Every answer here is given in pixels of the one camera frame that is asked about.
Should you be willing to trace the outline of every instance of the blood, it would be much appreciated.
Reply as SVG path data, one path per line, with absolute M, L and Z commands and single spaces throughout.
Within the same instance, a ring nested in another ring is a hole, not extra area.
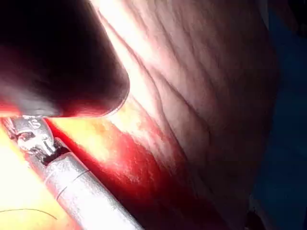
M 228 229 L 212 204 L 182 181 L 189 172 L 179 153 L 173 153 L 176 170 L 171 172 L 131 134 L 107 120 L 52 119 L 49 124 L 146 229 Z M 170 141 L 152 120 L 141 125 Z

